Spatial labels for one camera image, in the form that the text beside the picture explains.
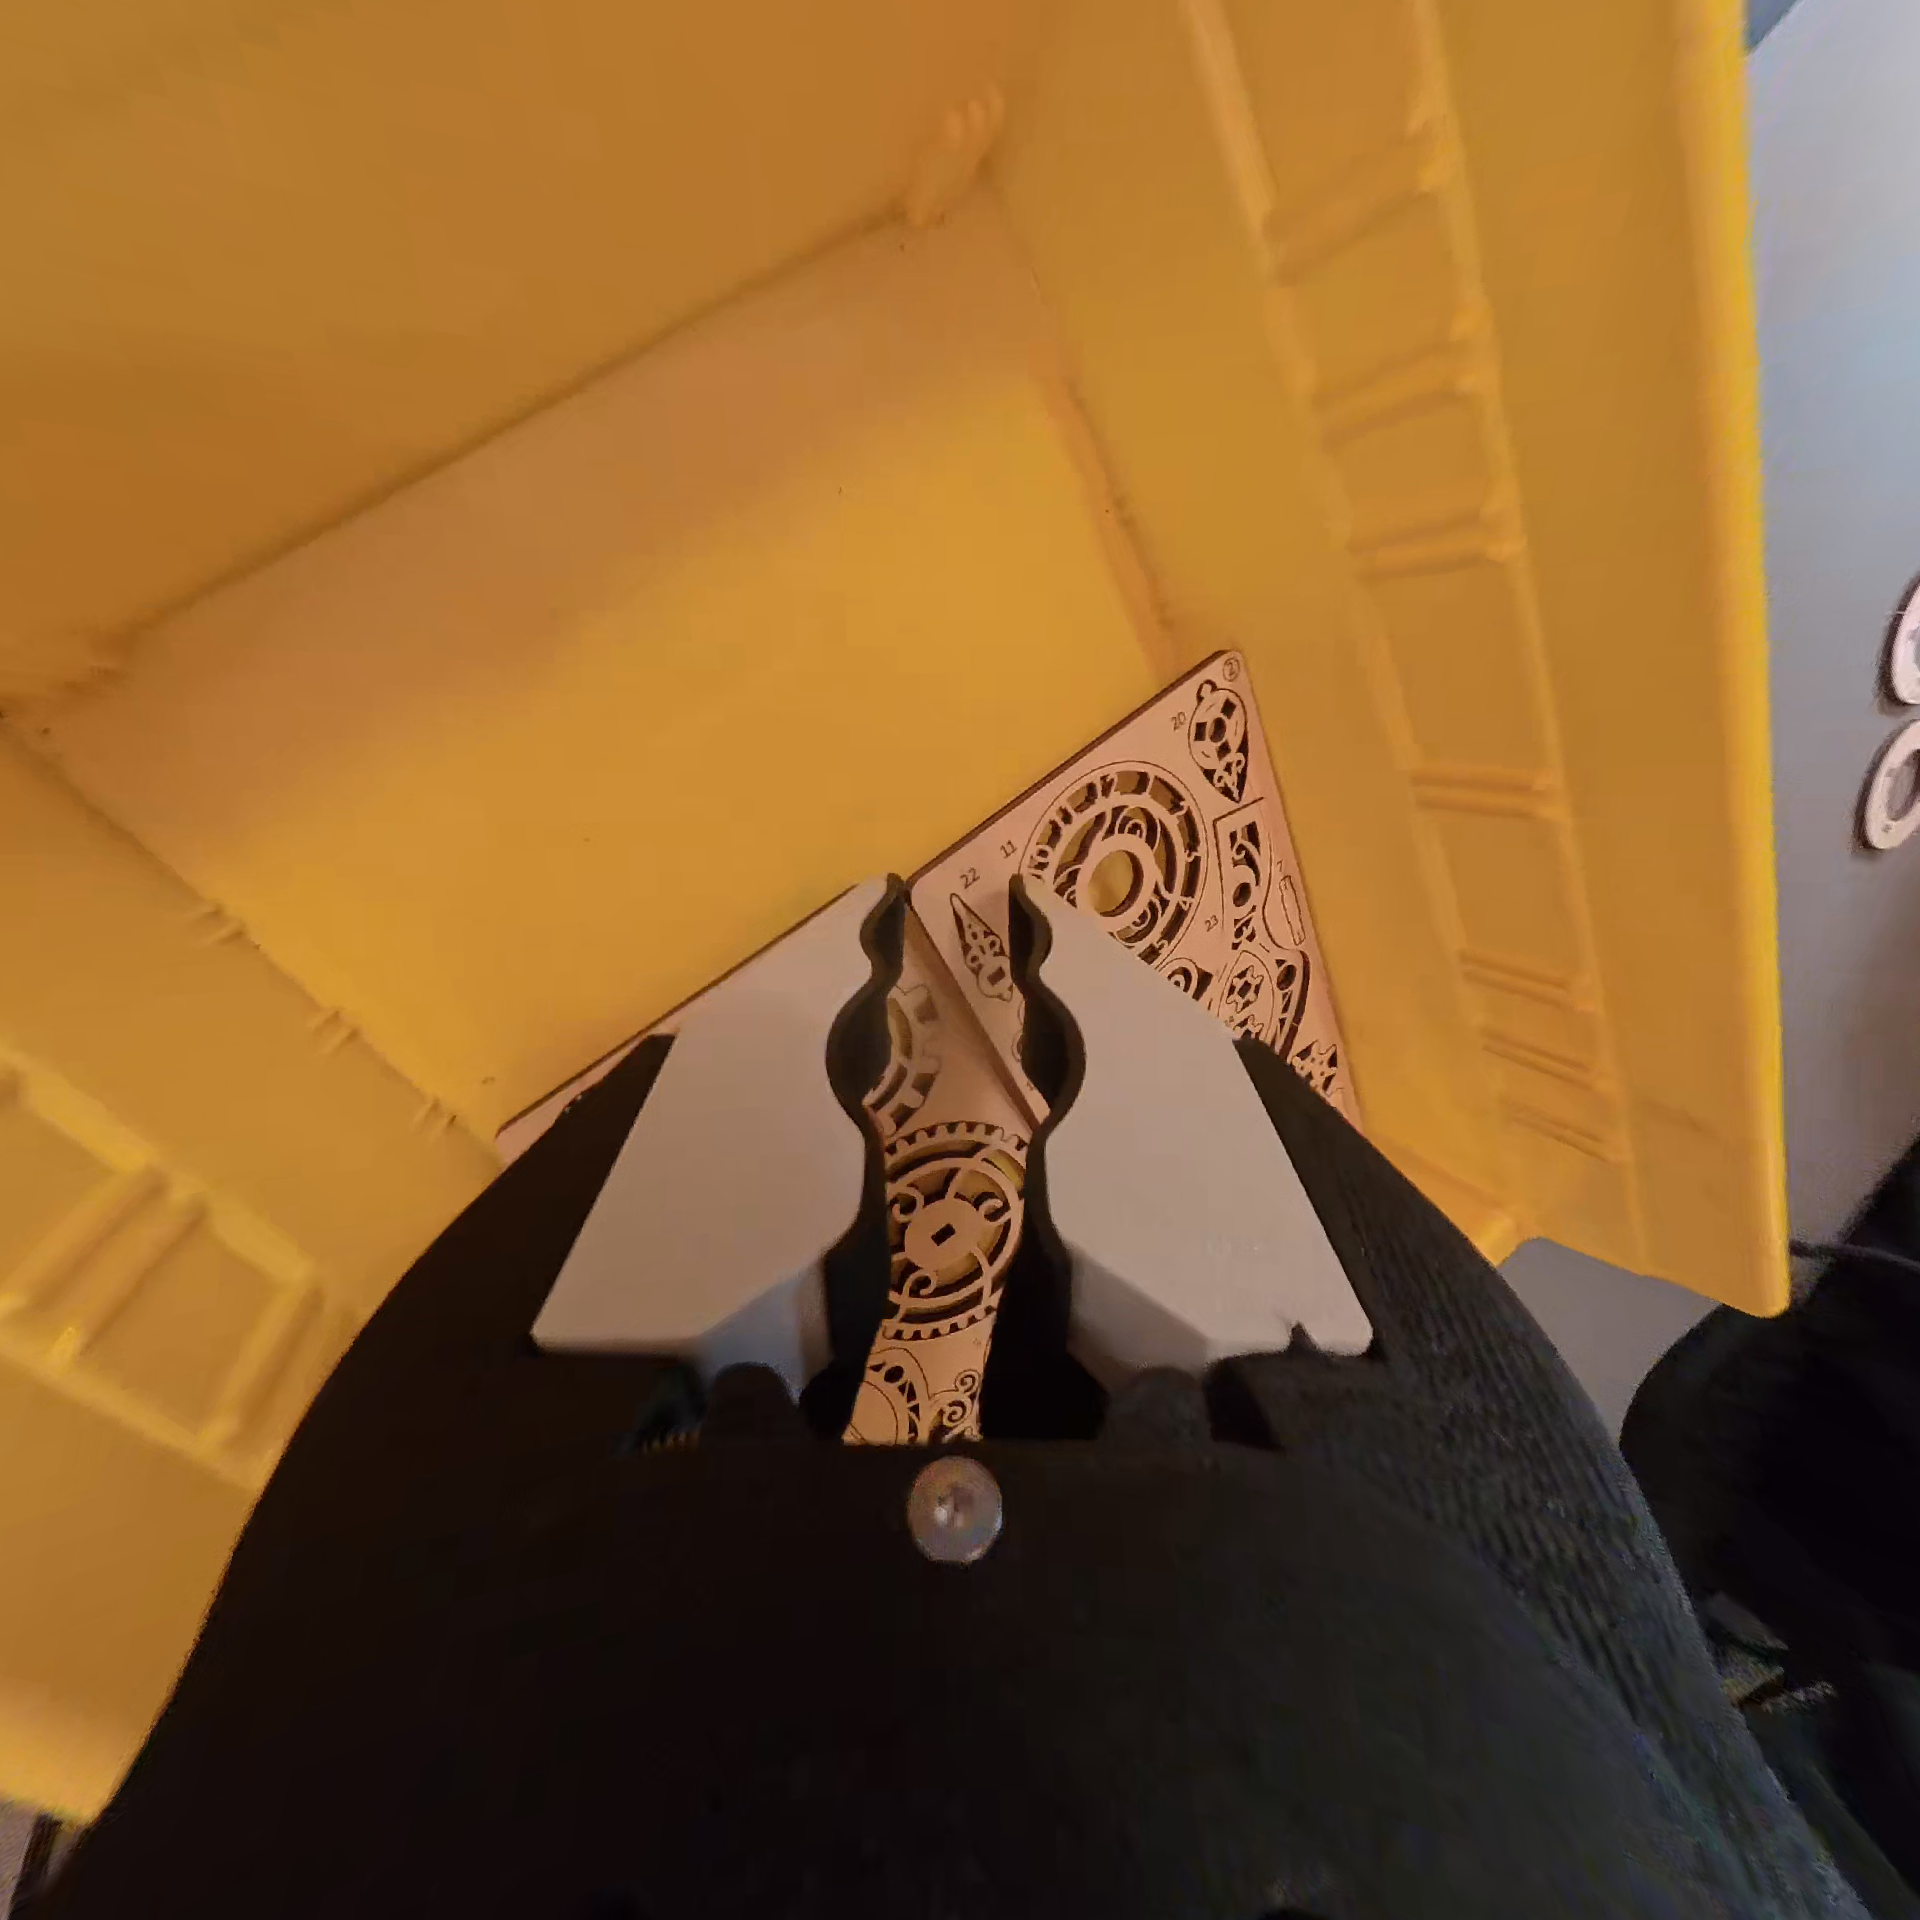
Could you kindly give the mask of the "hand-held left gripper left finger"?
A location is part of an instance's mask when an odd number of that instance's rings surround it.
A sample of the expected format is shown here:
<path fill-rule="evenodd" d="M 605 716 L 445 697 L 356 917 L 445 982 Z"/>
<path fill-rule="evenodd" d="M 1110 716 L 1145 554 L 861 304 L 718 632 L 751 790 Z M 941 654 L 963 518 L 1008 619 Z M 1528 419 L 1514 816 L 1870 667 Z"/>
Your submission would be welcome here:
<path fill-rule="evenodd" d="M 679 1003 L 526 1323 L 546 1362 L 772 1365 L 848 1430 L 892 1297 L 884 1151 L 908 882 L 861 878 Z"/>

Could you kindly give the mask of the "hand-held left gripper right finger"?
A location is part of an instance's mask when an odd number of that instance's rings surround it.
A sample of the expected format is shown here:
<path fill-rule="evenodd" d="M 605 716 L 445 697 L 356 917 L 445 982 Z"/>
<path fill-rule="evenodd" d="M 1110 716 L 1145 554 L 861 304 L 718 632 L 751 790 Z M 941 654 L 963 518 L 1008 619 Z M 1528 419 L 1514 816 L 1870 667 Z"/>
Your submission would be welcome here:
<path fill-rule="evenodd" d="M 1097 1387 L 1367 1350 L 1379 1323 L 1221 1020 L 1097 917 L 1010 882 L 1023 1071 L 1046 1091 L 1035 1222 L 1063 1256 L 1063 1350 Z"/>

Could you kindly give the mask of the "wooden gear puzzle sheet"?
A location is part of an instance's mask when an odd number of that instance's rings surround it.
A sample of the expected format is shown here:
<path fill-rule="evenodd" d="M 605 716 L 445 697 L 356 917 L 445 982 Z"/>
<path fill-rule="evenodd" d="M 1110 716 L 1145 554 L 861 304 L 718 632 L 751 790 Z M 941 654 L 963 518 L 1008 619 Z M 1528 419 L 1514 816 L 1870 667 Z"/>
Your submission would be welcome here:
<path fill-rule="evenodd" d="M 1304 878 L 1239 654 L 1200 657 L 908 882 L 1010 1107 L 1046 1122 L 1046 1100 L 1023 1071 L 1010 878 L 1078 911 L 1110 944 L 1232 1034 L 1271 1043 L 1361 1126 Z"/>
<path fill-rule="evenodd" d="M 611 1071 L 658 1071 L 658 1043 L 679 1003 L 548 1091 L 495 1132 L 495 1157 L 526 1157 Z M 892 1290 L 840 1448 L 963 1448 L 982 1430 L 988 1323 L 1023 1256 L 1029 1122 L 963 1016 L 941 960 L 908 911 L 908 960 L 892 982 L 892 1067 L 870 1091 L 884 1151 L 884 1256 Z"/>

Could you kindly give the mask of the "yellow plastic bin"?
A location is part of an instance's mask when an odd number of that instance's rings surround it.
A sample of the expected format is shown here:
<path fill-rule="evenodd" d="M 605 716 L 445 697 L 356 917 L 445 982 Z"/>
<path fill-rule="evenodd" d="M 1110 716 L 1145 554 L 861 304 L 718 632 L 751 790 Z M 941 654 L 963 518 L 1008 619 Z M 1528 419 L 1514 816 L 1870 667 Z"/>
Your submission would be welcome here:
<path fill-rule="evenodd" d="M 7 1797 L 494 1142 L 1239 654 L 1361 1126 L 1776 1317 L 1749 6 L 7 6 Z"/>

